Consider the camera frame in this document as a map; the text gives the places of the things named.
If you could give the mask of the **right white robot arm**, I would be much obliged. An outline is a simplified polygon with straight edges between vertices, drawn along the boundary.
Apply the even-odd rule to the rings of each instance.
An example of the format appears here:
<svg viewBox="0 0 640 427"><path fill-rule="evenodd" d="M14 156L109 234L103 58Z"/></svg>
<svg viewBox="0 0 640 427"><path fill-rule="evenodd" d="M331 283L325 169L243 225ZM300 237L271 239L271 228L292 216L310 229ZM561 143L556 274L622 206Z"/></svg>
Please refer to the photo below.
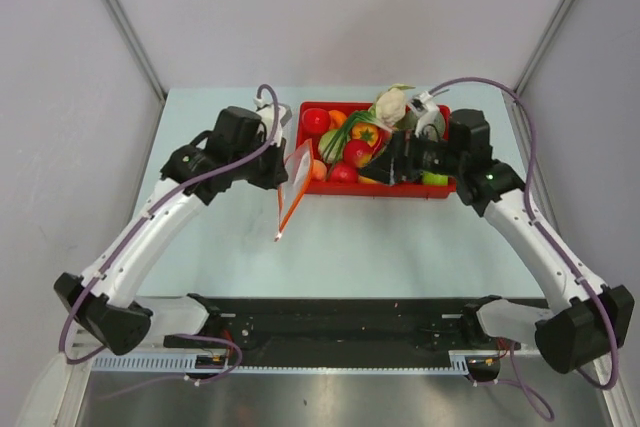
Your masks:
<svg viewBox="0 0 640 427"><path fill-rule="evenodd" d="M618 362L635 305L632 294L624 286L608 286L584 266L537 211L520 176L494 158L482 112L454 111L445 139L437 139L432 129L396 132L361 170L386 185L425 172L455 179L462 203L503 236L546 299L546 308L498 296L472 303L461 323L469 346L484 348L495 338L532 346L562 374L604 355Z"/></svg>

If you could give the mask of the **clear zip top bag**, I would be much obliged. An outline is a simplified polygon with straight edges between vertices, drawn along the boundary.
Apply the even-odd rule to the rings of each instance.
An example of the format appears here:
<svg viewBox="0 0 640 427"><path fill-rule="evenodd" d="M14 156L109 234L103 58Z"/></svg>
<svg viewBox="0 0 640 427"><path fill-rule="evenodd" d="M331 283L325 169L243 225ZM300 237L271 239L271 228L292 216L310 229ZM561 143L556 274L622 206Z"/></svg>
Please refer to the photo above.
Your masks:
<svg viewBox="0 0 640 427"><path fill-rule="evenodd" d="M278 230L274 238L278 242L287 223L306 193L312 178L313 147L310 139L304 141L285 158L284 167L288 179L278 187Z"/></svg>

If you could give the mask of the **green onion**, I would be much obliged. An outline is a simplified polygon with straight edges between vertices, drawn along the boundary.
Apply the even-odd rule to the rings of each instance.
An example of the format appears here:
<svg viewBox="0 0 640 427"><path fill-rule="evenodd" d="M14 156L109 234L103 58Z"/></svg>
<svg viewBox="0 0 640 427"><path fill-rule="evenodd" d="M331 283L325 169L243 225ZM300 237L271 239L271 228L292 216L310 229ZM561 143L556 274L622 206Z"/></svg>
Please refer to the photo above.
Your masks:
<svg viewBox="0 0 640 427"><path fill-rule="evenodd" d="M351 128L358 122L366 122L376 125L379 128L380 140L378 144L373 147L374 153L376 153L382 146L385 140L388 140L395 130L394 127L387 127L383 123L379 122L368 110L357 110L347 117L347 120L339 130L348 136L348 141L351 139Z"/></svg>

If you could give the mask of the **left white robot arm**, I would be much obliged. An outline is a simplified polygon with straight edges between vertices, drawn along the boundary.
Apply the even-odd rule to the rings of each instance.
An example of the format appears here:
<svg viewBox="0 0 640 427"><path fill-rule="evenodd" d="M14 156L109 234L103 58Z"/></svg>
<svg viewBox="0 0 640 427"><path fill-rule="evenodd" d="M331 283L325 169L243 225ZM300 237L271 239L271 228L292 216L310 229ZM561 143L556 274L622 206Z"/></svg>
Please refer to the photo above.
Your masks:
<svg viewBox="0 0 640 427"><path fill-rule="evenodd" d="M177 234L233 183L275 189L284 167L286 106L251 111L223 109L214 127L176 149L141 211L113 244L80 275L62 274L54 290L71 319L115 355L149 337L186 334L197 345L214 344L221 323L193 295L141 297L138 290Z"/></svg>

